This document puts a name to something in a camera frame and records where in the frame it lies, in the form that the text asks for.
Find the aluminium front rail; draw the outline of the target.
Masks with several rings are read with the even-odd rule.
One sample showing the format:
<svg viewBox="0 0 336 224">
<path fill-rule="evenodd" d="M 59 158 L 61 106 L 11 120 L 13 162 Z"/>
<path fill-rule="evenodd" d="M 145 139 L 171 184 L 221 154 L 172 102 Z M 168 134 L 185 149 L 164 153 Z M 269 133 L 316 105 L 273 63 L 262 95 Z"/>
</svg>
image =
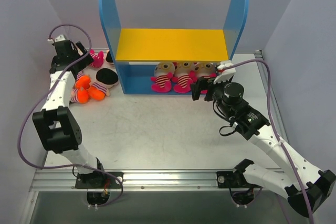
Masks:
<svg viewBox="0 0 336 224">
<path fill-rule="evenodd" d="M 123 170 L 124 192 L 217 191 L 216 170 Z M 76 191 L 70 169 L 38 170 L 30 191 Z"/>
</svg>

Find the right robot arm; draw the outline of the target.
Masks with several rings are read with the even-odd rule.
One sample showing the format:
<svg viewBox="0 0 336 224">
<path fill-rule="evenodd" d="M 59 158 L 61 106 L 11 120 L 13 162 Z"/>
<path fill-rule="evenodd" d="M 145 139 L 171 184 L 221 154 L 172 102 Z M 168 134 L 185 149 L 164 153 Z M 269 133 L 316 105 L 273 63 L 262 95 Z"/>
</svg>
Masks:
<svg viewBox="0 0 336 224">
<path fill-rule="evenodd" d="M 239 187 L 257 185 L 287 199 L 303 217 L 310 217 L 330 196 L 335 174 L 321 170 L 302 157 L 276 134 L 258 110 L 244 100 L 244 87 L 236 82 L 215 83 L 213 78 L 199 78 L 191 85 L 192 99 L 198 100 L 206 91 L 205 101 L 212 101 L 219 117 L 229 123 L 234 133 L 267 154 L 282 173 L 267 170 L 244 159 L 234 167 L 233 181 Z"/>
</svg>

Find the pink plush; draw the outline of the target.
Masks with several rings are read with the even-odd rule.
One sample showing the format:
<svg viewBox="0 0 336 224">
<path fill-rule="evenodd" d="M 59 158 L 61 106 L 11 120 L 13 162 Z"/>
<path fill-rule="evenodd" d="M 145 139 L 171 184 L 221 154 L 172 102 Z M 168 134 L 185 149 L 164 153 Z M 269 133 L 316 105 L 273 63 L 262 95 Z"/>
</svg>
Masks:
<svg viewBox="0 0 336 224">
<path fill-rule="evenodd" d="M 191 84 L 194 83 L 195 64 L 193 62 L 175 62 L 175 72 L 172 81 L 175 83 L 176 93 L 188 93 L 191 91 Z"/>
</svg>

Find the black-haired doll, centre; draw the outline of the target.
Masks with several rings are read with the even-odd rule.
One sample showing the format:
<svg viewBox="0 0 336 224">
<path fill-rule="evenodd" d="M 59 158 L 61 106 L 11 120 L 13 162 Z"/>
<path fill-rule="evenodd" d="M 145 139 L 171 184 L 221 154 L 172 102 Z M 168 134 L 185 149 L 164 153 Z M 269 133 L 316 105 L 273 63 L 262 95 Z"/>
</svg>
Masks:
<svg viewBox="0 0 336 224">
<path fill-rule="evenodd" d="M 110 96 L 110 89 L 119 83 L 119 77 L 115 71 L 109 68 L 101 68 L 96 73 L 96 79 L 90 83 L 88 89 L 89 98 L 102 101 Z"/>
</svg>

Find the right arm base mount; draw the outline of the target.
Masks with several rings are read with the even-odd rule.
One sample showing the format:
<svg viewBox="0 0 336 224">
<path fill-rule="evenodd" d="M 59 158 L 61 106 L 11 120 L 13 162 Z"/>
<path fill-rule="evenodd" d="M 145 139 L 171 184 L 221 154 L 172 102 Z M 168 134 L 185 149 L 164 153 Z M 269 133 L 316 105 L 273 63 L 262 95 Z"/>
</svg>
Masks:
<svg viewBox="0 0 336 224">
<path fill-rule="evenodd" d="M 216 172 L 218 188 L 251 188 L 253 185 L 248 183 L 243 176 L 243 172 L 249 165 L 254 164 L 252 160 L 244 159 L 232 170 L 222 170 Z"/>
</svg>

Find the blue and yellow toy shelf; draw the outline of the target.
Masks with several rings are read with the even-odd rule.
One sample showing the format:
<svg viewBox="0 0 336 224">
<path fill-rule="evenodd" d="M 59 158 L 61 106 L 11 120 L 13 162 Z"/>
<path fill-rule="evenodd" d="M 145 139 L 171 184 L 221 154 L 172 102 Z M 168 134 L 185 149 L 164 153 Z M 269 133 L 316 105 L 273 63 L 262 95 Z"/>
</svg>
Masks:
<svg viewBox="0 0 336 224">
<path fill-rule="evenodd" d="M 99 16 L 124 94 L 155 94 L 156 62 L 231 60 L 245 28 L 249 0 L 231 0 L 221 29 L 123 28 L 115 0 L 98 0 Z"/>
</svg>

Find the white plush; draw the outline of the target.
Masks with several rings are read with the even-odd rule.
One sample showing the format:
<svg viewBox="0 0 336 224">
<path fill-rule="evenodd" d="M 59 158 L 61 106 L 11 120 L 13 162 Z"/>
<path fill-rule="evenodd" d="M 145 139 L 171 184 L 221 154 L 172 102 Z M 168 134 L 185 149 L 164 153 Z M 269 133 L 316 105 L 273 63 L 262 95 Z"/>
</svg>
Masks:
<svg viewBox="0 0 336 224">
<path fill-rule="evenodd" d="M 99 51 L 98 53 L 96 53 L 93 49 L 91 49 L 89 53 L 93 59 L 93 62 L 90 64 L 90 67 L 95 68 L 95 69 L 100 68 L 104 63 L 103 51 Z"/>
<path fill-rule="evenodd" d="M 211 62 L 198 62 L 195 64 L 194 83 L 198 78 L 215 78 L 217 77 L 215 66 Z"/>
<path fill-rule="evenodd" d="M 160 62 L 154 69 L 154 76 L 151 77 L 153 82 L 151 89 L 158 93 L 167 93 L 172 89 L 172 77 L 175 73 L 173 62 Z"/>
</svg>

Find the black-haired doll, lower left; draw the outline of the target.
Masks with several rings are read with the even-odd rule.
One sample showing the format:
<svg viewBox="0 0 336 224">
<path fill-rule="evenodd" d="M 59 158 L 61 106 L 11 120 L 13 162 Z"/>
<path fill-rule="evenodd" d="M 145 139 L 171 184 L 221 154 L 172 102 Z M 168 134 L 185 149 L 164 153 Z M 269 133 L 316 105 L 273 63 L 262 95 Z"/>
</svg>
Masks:
<svg viewBox="0 0 336 224">
<path fill-rule="evenodd" d="M 71 91 L 70 102 L 71 103 L 80 103 L 85 104 L 89 101 L 89 93 L 86 89 L 73 89 Z"/>
</svg>

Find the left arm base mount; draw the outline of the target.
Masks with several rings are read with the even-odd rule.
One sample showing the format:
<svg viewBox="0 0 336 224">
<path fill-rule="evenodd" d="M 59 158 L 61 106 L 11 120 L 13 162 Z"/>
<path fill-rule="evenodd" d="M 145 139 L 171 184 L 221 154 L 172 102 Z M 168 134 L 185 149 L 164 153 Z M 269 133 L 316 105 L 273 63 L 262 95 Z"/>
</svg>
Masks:
<svg viewBox="0 0 336 224">
<path fill-rule="evenodd" d="M 123 172 L 92 172 L 89 174 L 77 174 L 76 189 L 121 189 Z"/>
</svg>

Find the black-haired doll, upper left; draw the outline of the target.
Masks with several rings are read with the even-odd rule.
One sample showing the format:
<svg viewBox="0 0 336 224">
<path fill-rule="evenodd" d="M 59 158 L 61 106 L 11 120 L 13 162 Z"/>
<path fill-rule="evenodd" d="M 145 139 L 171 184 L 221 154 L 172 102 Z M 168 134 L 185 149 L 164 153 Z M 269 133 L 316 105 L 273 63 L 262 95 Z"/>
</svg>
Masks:
<svg viewBox="0 0 336 224">
<path fill-rule="evenodd" d="M 91 78 L 89 75 L 79 72 L 76 77 L 75 88 L 76 89 L 89 89 L 91 84 Z"/>
</svg>

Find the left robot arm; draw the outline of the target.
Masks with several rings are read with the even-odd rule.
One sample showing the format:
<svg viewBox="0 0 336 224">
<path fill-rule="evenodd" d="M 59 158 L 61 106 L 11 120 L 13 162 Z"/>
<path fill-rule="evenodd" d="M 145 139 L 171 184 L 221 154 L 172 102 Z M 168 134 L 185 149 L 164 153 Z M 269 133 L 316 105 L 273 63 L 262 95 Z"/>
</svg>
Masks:
<svg viewBox="0 0 336 224">
<path fill-rule="evenodd" d="M 77 46 L 59 35 L 54 42 L 56 56 L 53 57 L 50 73 L 50 94 L 41 111 L 33 113 L 32 120 L 45 150 L 65 157 L 71 164 L 78 164 L 79 175 L 87 175 L 94 188 L 106 183 L 106 174 L 98 158 L 92 156 L 82 145 L 82 131 L 69 109 L 75 98 L 74 86 L 77 75 L 93 62 L 90 55 L 72 67 L 66 67 L 80 58 Z"/>
</svg>

